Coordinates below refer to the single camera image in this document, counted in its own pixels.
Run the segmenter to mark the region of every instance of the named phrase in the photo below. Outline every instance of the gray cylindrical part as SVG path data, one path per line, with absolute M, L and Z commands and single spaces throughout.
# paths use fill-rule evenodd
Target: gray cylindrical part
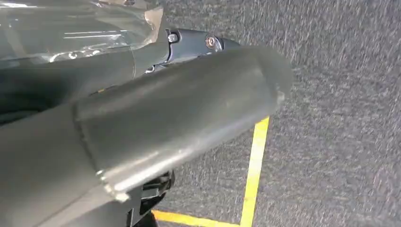
M 66 215 L 70 206 L 93 195 L 100 181 L 82 146 L 70 105 L 0 127 L 0 226 L 53 226 L 112 199 L 96 200 Z
M 291 70 L 217 53 L 0 127 L 0 226 L 60 226 L 273 113 Z
M 126 192 L 272 114 L 291 81 L 272 49 L 234 49 L 82 100 L 78 121 L 105 180 Z

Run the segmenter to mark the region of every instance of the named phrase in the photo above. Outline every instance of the yellow tape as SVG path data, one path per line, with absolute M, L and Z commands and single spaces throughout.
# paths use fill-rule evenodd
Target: yellow tape
M 189 226 L 200 226 L 200 227 L 239 227 L 239 225 L 218 222 L 214 220 L 209 220 L 205 218 L 196 218 L 184 214 L 169 213 L 158 210 L 153 210 L 152 213 L 155 218 L 159 221 L 174 222 Z
M 266 118 L 257 123 L 253 131 L 251 157 L 249 159 L 244 204 L 242 206 L 241 227 L 252 227 L 268 127 L 269 118 Z

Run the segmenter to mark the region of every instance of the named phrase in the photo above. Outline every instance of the metal bolt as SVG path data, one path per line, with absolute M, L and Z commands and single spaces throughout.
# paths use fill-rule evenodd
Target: metal bolt
M 215 46 L 216 46 L 216 38 L 214 36 L 212 36 L 212 35 L 208 35 L 206 37 L 206 46 L 209 49 L 214 49 Z
M 169 43 L 175 43 L 178 41 L 178 36 L 176 34 L 170 34 L 167 38 Z

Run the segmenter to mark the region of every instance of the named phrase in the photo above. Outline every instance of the clear plastic cover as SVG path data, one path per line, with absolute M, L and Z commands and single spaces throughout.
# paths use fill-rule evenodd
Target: clear plastic cover
M 0 1 L 0 69 L 138 50 L 155 43 L 163 8 L 124 0 Z

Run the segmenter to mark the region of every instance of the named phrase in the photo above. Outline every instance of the machine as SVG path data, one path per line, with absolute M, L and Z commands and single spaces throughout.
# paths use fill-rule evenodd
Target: machine
M 173 169 L 274 113 L 287 61 L 125 0 L 0 1 L 0 226 L 151 227 Z

